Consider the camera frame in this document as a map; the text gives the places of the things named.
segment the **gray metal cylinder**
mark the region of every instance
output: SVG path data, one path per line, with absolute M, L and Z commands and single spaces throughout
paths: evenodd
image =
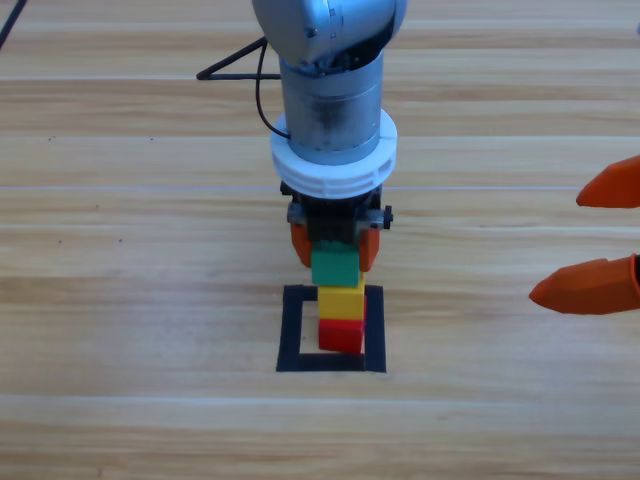
M 322 165 L 363 159 L 380 141 L 383 54 L 354 71 L 309 75 L 280 61 L 291 149 Z

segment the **black cable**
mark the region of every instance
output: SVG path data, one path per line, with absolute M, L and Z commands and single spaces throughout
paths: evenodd
M 209 75 L 204 80 L 257 80 L 258 76 L 255 73 L 219 73 L 215 75 Z M 260 75 L 260 80 L 280 80 L 280 74 L 277 73 L 263 73 Z
M 4 42 L 6 42 L 7 38 L 9 38 L 11 29 L 18 21 L 18 17 L 22 13 L 22 9 L 26 4 L 27 4 L 27 0 L 18 0 L 16 2 L 15 7 L 13 7 L 13 10 L 9 14 L 9 18 L 7 18 L 7 21 L 2 27 L 2 31 L 0 31 L 0 48 L 2 48 L 2 46 L 4 45 Z
M 233 55 L 229 55 L 224 60 L 211 65 L 209 68 L 201 71 L 196 75 L 198 80 L 256 80 L 256 75 L 254 73 L 224 73 L 219 75 L 213 75 L 214 73 L 222 70 L 225 67 L 228 67 L 232 63 L 237 62 L 243 57 L 246 57 L 252 52 L 255 52 L 259 48 L 263 47 L 267 44 L 266 37 L 259 38 L 255 42 L 250 45 L 247 45 L 242 50 L 238 50 Z M 261 80 L 280 80 L 279 74 L 265 74 L 262 75 Z
M 262 65 L 264 63 L 264 55 L 267 52 L 268 42 L 265 40 L 264 45 L 262 46 L 262 51 L 260 52 L 260 61 L 258 62 L 258 74 L 256 76 L 256 106 L 258 107 L 258 114 L 260 118 L 264 122 L 264 124 L 271 130 L 273 133 L 280 135 L 281 137 L 290 139 L 291 135 L 281 132 L 276 127 L 269 123 L 267 117 L 264 116 L 264 112 L 262 111 L 262 102 L 260 101 L 260 78 L 262 76 Z

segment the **white ring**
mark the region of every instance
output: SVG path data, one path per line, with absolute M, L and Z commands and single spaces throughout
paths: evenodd
M 283 114 L 276 128 L 286 131 Z M 367 157 L 347 165 L 318 165 L 300 158 L 289 141 L 271 134 L 271 152 L 276 172 L 296 192 L 315 198 L 344 199 L 357 197 L 382 185 L 396 166 L 398 130 L 391 117 L 382 110 L 380 143 Z

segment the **yellow block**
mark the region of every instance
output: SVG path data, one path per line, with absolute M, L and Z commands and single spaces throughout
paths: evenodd
M 364 319 L 364 273 L 357 287 L 318 287 L 318 316 L 324 320 Z

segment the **red block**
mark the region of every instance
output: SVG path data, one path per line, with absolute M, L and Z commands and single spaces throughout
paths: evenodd
M 365 299 L 365 320 L 367 306 Z M 318 346 L 321 350 L 331 352 L 353 353 L 362 352 L 365 320 L 335 320 L 320 319 L 318 325 Z

